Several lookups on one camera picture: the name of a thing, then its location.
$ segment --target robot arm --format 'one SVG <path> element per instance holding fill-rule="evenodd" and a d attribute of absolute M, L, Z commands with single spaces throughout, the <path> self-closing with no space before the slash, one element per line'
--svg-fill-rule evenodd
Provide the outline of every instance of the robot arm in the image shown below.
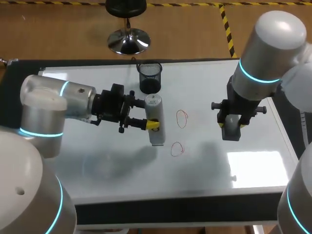
<path fill-rule="evenodd" d="M 272 97 L 284 74 L 302 61 L 306 36 L 305 25 L 290 13 L 270 11 L 259 18 L 227 84 L 228 99 L 212 103 L 212 109 L 220 109 L 223 140 L 238 141 L 240 128 L 257 113 L 266 113 L 260 101 Z"/>
<path fill-rule="evenodd" d="M 110 91 L 103 90 L 97 94 L 91 86 L 31 75 L 25 79 L 20 91 L 23 105 L 20 129 L 1 130 L 24 137 L 44 158 L 59 154 L 66 118 L 96 126 L 102 120 L 119 123 L 120 133 L 124 133 L 128 126 L 149 130 L 151 144 L 163 145 L 165 131 L 161 97 L 152 97 L 152 100 L 150 96 L 145 100 L 135 99 L 134 91 L 124 95 L 123 85 L 118 84 L 113 84 Z M 145 109 L 148 119 L 130 118 L 133 107 Z M 97 120 L 90 120 L 92 115 Z"/>
<path fill-rule="evenodd" d="M 304 24 L 289 13 L 271 11 L 259 18 L 227 84 L 228 99 L 212 103 L 212 109 L 220 109 L 217 122 L 224 140 L 239 140 L 240 127 L 248 125 L 257 112 L 265 114 L 258 104 L 272 97 L 279 84 L 294 107 L 312 112 L 312 50 L 306 36 Z M 281 197 L 278 226 L 271 233 L 312 234 L 311 211 L 312 144 Z"/>

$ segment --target whiteboard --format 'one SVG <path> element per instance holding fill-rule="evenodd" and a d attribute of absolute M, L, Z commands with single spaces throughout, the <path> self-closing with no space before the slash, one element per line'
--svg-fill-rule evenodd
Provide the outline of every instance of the whiteboard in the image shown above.
<path fill-rule="evenodd" d="M 212 101 L 226 99 L 226 84 L 237 63 L 163 64 L 158 94 L 163 99 L 164 146 L 151 146 L 148 132 L 137 128 L 120 134 L 116 123 L 102 121 L 97 127 L 67 119 L 60 155 L 48 159 L 48 165 L 75 204 L 283 191 L 298 160 L 272 100 L 260 103 L 267 113 L 252 118 L 239 142 L 222 140 L 218 110 L 211 110 Z M 54 67 L 39 75 L 94 86 L 97 93 L 123 84 L 125 93 L 146 96 L 135 65 Z M 187 123 L 179 110 L 187 113 Z M 145 112 L 134 108 L 130 116 L 145 118 Z M 186 126 L 180 128 L 177 121 Z"/>

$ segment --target gray robot arm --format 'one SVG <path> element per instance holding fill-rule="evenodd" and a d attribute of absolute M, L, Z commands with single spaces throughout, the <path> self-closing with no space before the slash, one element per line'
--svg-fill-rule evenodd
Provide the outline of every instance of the gray robot arm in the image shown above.
<path fill-rule="evenodd" d="M 134 92 L 124 94 L 122 85 L 113 84 L 110 91 L 97 94 L 94 87 L 69 81 L 28 76 L 22 84 L 20 100 L 23 105 L 21 127 L 18 130 L 1 128 L 13 132 L 31 142 L 44 158 L 59 154 L 66 118 L 82 120 L 99 125 L 102 120 L 119 124 L 119 132 L 133 126 L 149 130 L 152 145 L 163 145 L 165 141 L 164 119 L 161 98 L 158 105 L 135 99 Z M 148 119 L 130 118 L 133 107 L 145 109 Z"/>
<path fill-rule="evenodd" d="M 304 24 L 290 13 L 270 11 L 259 18 L 227 84 L 227 99 L 212 103 L 212 109 L 220 110 L 217 122 L 224 140 L 238 141 L 240 128 L 257 113 L 266 113 L 260 101 L 272 97 L 285 73 L 300 63 L 306 36 Z"/>

